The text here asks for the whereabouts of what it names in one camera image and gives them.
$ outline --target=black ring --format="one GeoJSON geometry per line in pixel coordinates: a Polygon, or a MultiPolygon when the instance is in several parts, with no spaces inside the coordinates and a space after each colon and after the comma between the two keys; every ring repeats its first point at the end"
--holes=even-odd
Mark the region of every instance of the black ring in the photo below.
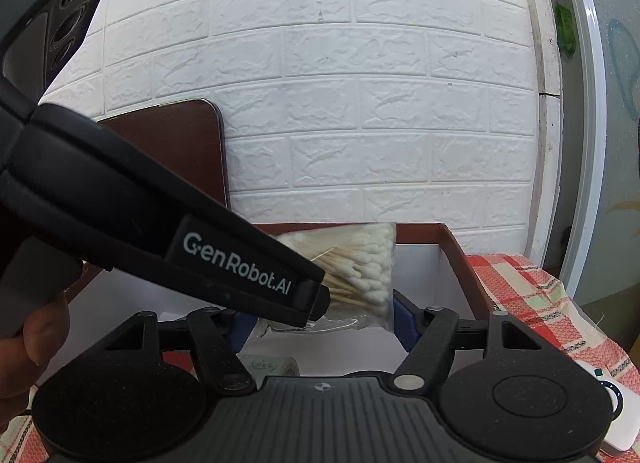
{"type": "Polygon", "coordinates": [[[615,384],[609,382],[608,380],[600,380],[600,384],[612,390],[613,394],[616,395],[616,398],[618,399],[616,410],[613,411],[612,421],[614,421],[615,419],[618,418],[618,416],[620,416],[620,414],[622,414],[622,408],[624,407],[625,400],[622,398],[622,393],[620,392],[620,389],[617,388],[615,384]]]}

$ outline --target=plastic packaging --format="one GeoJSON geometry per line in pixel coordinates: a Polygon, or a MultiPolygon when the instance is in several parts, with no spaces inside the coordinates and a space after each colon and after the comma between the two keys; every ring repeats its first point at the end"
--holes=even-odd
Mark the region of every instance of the plastic packaging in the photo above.
{"type": "Polygon", "coordinates": [[[325,271],[331,304],[325,315],[304,329],[269,322],[274,331],[327,332],[380,325],[393,330],[391,269],[395,223],[347,224],[278,237],[325,271]]]}

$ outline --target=white brick wall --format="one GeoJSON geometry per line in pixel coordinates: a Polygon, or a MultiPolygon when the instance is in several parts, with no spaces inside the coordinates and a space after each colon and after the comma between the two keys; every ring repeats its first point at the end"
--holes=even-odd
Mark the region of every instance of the white brick wall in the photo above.
{"type": "Polygon", "coordinates": [[[444,221],[468,252],[524,249],[526,0],[102,0],[89,34],[46,100],[212,100],[253,222],[444,221]]]}

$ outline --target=circular black disc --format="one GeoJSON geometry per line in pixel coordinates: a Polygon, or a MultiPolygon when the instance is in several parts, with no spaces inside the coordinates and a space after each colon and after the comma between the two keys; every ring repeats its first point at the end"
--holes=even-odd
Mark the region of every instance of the circular black disc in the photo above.
{"type": "Polygon", "coordinates": [[[162,361],[122,362],[106,352],[44,383],[33,420],[47,446],[75,459],[138,461],[192,432],[206,407],[198,380],[162,361]]]}
{"type": "Polygon", "coordinates": [[[569,358],[531,351],[467,366],[440,392],[444,420],[469,445],[521,461],[560,461],[597,452],[611,401],[569,358]]]}

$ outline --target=silver screw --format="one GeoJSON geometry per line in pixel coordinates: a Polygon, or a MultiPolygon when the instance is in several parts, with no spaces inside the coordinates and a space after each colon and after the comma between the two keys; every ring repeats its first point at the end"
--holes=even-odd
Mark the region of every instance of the silver screw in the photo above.
{"type": "Polygon", "coordinates": [[[394,385],[404,391],[416,391],[424,386],[424,380],[418,375],[400,375],[394,378],[394,385]]]}

